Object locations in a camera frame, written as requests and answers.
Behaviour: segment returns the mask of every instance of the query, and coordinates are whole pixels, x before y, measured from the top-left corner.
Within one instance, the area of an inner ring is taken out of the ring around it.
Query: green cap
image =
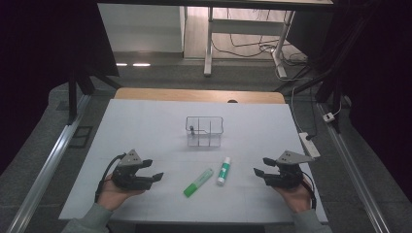
[[[187,197],[190,197],[196,190],[197,186],[194,185],[194,183],[192,183],[191,185],[189,185],[189,187],[185,189],[185,191],[183,191],[183,193],[185,193]]]

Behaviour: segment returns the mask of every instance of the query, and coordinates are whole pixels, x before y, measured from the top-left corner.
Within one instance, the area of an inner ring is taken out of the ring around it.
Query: clear plastic container
[[[190,147],[220,147],[223,118],[220,116],[188,116],[186,131]]]

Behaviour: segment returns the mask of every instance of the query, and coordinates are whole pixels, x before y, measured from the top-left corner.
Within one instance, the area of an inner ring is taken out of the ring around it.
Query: sleeve
[[[108,233],[106,224],[113,212],[93,203],[87,214],[80,219],[72,219],[64,227],[62,233],[82,232],[82,233]]]
[[[296,233],[331,233],[332,230],[327,225],[322,225],[315,210],[309,210],[293,214],[294,227]]]

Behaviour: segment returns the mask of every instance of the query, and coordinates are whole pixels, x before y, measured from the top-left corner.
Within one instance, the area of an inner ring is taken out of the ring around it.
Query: white wall
[[[113,51],[184,50],[183,7],[123,4],[98,6]]]

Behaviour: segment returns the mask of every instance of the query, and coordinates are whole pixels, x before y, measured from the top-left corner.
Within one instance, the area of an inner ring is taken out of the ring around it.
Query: white table
[[[186,117],[223,117],[224,133],[218,148],[188,147]],[[98,181],[118,154],[136,149],[154,161],[138,176],[164,172],[151,190],[126,200],[112,219],[151,223],[277,223],[292,222],[282,197],[253,168],[284,150],[303,153],[291,111],[286,104],[226,104],[206,102],[111,100],[60,219],[82,217],[90,208]],[[232,159],[224,186],[216,179],[223,159]],[[183,190],[206,168],[215,175],[190,198]],[[311,175],[307,164],[304,172]],[[327,222],[318,193],[317,215]]]

